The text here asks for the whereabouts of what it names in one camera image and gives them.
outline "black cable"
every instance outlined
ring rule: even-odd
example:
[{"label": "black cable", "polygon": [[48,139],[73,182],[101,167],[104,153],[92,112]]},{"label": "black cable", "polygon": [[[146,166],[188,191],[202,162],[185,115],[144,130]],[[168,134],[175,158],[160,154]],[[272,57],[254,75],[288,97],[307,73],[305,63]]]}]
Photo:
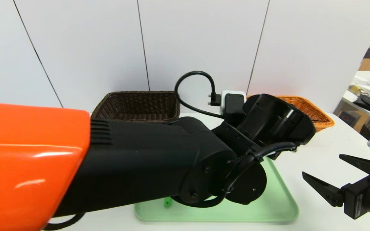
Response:
[{"label": "black cable", "polygon": [[75,216],[73,216],[71,219],[67,220],[66,222],[48,223],[43,228],[43,230],[50,231],[50,230],[59,230],[59,229],[62,229],[62,228],[66,228],[66,227],[68,227],[70,225],[73,225],[76,222],[78,222],[84,215],[85,215],[85,213],[79,213],[79,214],[75,214]]},{"label": "black cable", "polygon": [[273,152],[283,152],[283,151],[293,151],[297,148],[297,145],[292,142],[279,142],[268,145],[259,151],[255,152],[254,154],[250,154],[246,156],[244,160],[239,162],[239,164],[230,172],[228,177],[225,180],[225,183],[222,185],[222,190],[220,194],[215,197],[214,199],[210,199],[207,201],[202,201],[198,203],[185,203],[183,202],[179,196],[172,196],[176,202],[181,203],[186,206],[196,207],[196,208],[209,208],[218,205],[221,203],[226,195],[230,193],[233,184],[236,180],[250,168],[254,163],[258,162],[258,157],[265,157],[267,155],[272,154]]},{"label": "black cable", "polygon": [[179,97],[179,94],[178,94],[178,87],[179,87],[179,84],[184,80],[186,79],[187,77],[189,76],[192,76],[192,75],[203,75],[205,76],[206,78],[208,78],[210,84],[211,84],[211,99],[216,99],[217,95],[216,95],[216,92],[215,92],[215,83],[213,82],[213,79],[212,77],[206,73],[206,72],[202,72],[202,71],[192,71],[192,72],[188,72],[186,74],[184,74],[182,77],[179,78],[179,80],[176,82],[175,84],[175,96],[176,98],[179,100],[179,102],[184,105],[185,107],[191,109],[191,110],[194,110],[196,112],[199,112],[201,114],[205,114],[205,115],[208,115],[208,116],[214,116],[214,117],[217,117],[217,118],[221,118],[223,119],[224,116],[223,115],[218,115],[218,114],[215,114],[215,113],[211,113],[211,112],[208,112],[208,111],[203,111],[201,109],[198,109],[198,108],[195,108],[195,107],[192,107],[191,105],[185,103],[180,97]]}]

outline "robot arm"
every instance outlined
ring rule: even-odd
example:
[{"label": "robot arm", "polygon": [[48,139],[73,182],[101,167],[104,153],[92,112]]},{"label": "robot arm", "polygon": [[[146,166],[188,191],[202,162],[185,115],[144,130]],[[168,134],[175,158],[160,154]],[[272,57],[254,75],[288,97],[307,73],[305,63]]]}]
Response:
[{"label": "robot arm", "polygon": [[239,123],[232,117],[233,126],[225,120],[211,131],[192,117],[118,123],[0,104],[0,230],[40,230],[51,217],[167,196],[200,208],[248,204],[266,187],[263,158],[306,144],[315,128],[270,95],[243,109]]},{"label": "robot arm", "polygon": [[330,205],[344,206],[346,215],[357,219],[370,212],[370,160],[349,155],[339,155],[339,158],[366,172],[367,177],[354,184],[347,184],[340,189],[330,185],[310,174],[302,173],[306,180]]}]

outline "brown wicker basket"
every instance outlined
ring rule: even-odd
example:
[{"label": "brown wicker basket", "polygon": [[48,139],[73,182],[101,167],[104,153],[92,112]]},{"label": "brown wicker basket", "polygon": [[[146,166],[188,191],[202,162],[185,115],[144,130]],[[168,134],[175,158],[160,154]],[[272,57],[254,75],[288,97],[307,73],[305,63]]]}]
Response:
[{"label": "brown wicker basket", "polygon": [[311,120],[313,121],[317,132],[335,125],[335,122],[327,114],[325,114],[321,109],[316,107],[313,103],[311,103],[311,101],[307,100],[306,98],[290,95],[282,95],[276,97],[289,104],[294,105],[297,109],[307,114],[309,118],[311,118]]},{"label": "brown wicker basket", "polygon": [[125,91],[107,94],[91,118],[165,123],[178,118],[179,113],[180,104],[173,91]]}]

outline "green object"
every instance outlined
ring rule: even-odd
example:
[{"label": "green object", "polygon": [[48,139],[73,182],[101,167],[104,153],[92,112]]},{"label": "green object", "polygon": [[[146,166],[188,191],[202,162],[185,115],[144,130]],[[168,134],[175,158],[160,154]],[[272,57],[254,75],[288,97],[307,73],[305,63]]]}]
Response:
[{"label": "green object", "polygon": [[163,206],[169,207],[171,206],[171,204],[172,204],[172,198],[166,197],[165,199],[163,199]]},{"label": "green object", "polygon": [[287,222],[298,217],[299,208],[276,167],[268,158],[262,162],[267,185],[263,195],[244,206],[223,200],[219,205],[200,209],[166,199],[135,204],[136,216],[148,222]]}]

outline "white wall panel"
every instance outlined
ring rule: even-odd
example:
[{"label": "white wall panel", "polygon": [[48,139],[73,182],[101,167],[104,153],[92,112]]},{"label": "white wall panel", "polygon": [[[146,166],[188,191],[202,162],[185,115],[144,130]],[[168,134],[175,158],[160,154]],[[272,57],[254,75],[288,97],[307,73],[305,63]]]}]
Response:
[{"label": "white wall panel", "polygon": [[64,107],[149,90],[135,0],[15,0]]},{"label": "white wall panel", "polygon": [[368,0],[271,0],[248,93],[333,112],[369,45]]},{"label": "white wall panel", "polygon": [[[139,0],[151,90],[173,90],[193,70],[209,73],[217,92],[248,89],[268,0]],[[191,76],[179,89],[194,107],[207,105],[208,80]]]},{"label": "white wall panel", "polygon": [[0,103],[61,106],[12,0],[0,0]]}]

